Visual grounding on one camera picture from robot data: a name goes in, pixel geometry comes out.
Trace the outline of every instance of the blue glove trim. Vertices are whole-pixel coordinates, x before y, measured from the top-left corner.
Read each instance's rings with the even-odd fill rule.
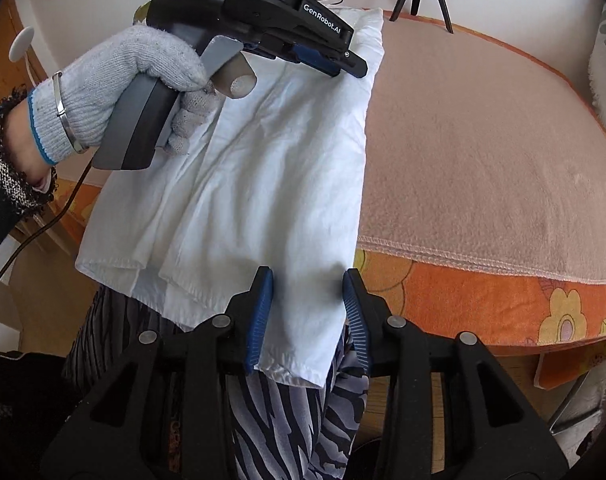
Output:
[[[27,96],[27,106],[30,109],[30,127],[32,128],[32,135],[34,136],[34,140],[36,141],[36,145],[38,146],[38,150],[40,155],[43,157],[43,160],[48,163],[50,166],[55,166],[56,163],[48,157],[48,154],[45,153],[45,149],[43,149],[43,145],[40,143],[40,139],[38,138],[38,133],[36,132],[36,127],[34,126],[34,110],[32,104],[32,94],[34,91],[30,91]]]

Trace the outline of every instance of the striped pants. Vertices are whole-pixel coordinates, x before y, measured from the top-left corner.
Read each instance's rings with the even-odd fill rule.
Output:
[[[87,392],[138,334],[181,330],[141,302],[102,286],[67,357],[64,378]],[[349,330],[339,341],[324,388],[293,388],[256,372],[228,377],[241,480],[343,478],[365,411],[369,379]]]

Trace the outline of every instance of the glove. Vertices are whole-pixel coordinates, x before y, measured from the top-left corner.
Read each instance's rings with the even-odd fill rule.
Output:
[[[83,146],[99,146],[118,98],[135,76],[145,72],[167,86],[187,92],[173,120],[166,151],[187,153],[189,137],[217,108],[194,49],[175,36],[145,25],[127,28],[68,66],[61,76],[61,97],[72,132]],[[52,80],[28,97],[32,133],[43,159],[54,166],[74,153],[60,119]]]

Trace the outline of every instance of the silver bolt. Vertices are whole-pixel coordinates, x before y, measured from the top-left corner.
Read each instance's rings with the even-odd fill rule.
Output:
[[[472,332],[461,332],[459,339],[461,339],[461,342],[464,345],[468,346],[474,346],[478,342],[478,337],[475,336]]]
[[[387,324],[392,328],[403,328],[407,325],[407,321],[401,316],[390,316],[387,318]]]
[[[226,316],[225,314],[216,316],[212,320],[212,325],[214,325],[216,328],[225,328],[226,326],[229,326],[230,323],[232,323],[232,320],[229,319],[229,316]]]
[[[151,345],[157,340],[157,333],[154,330],[145,330],[141,335],[138,336],[138,340],[144,345]]]

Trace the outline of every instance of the wooden floor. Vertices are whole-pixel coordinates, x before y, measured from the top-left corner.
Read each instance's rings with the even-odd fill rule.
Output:
[[[51,240],[43,248],[29,246],[18,258],[10,288],[23,325],[21,349],[64,356],[83,323],[97,285],[74,269],[73,260]],[[538,357],[499,359],[528,400],[547,420],[570,389],[550,392],[532,384]],[[443,469],[443,404],[439,376],[433,375],[433,470]],[[380,436],[387,398],[387,380],[373,380],[356,445]]]

